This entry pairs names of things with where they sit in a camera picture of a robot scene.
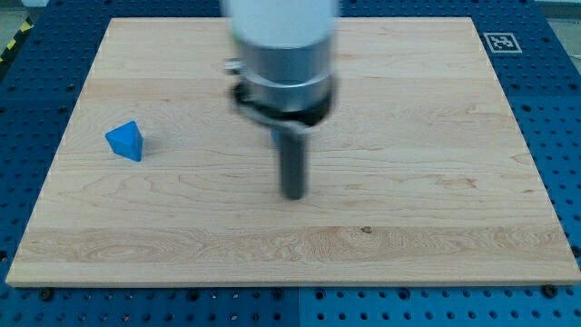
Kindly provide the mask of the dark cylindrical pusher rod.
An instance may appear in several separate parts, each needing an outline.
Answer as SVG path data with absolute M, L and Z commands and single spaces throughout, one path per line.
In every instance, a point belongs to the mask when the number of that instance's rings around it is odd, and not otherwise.
M 281 190 L 288 199 L 299 200 L 305 194 L 306 141 L 303 136 L 278 132 Z

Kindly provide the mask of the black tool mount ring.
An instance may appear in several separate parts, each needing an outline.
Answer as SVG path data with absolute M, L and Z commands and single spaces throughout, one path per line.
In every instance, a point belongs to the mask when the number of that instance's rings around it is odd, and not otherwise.
M 336 103 L 336 79 L 331 78 L 330 90 L 324 97 L 306 109 L 297 112 L 282 112 L 275 108 L 258 104 L 251 98 L 250 91 L 243 82 L 230 89 L 232 110 L 255 124 L 280 129 L 295 134 L 308 134 L 321 124 L 332 112 Z

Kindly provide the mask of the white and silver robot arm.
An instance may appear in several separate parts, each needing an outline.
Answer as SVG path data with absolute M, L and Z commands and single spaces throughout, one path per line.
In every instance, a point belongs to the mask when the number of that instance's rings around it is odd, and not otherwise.
M 236 55 L 224 68 L 238 78 L 235 110 L 271 129 L 283 195 L 306 190 L 310 131 L 330 113 L 336 93 L 336 0 L 223 0 Z

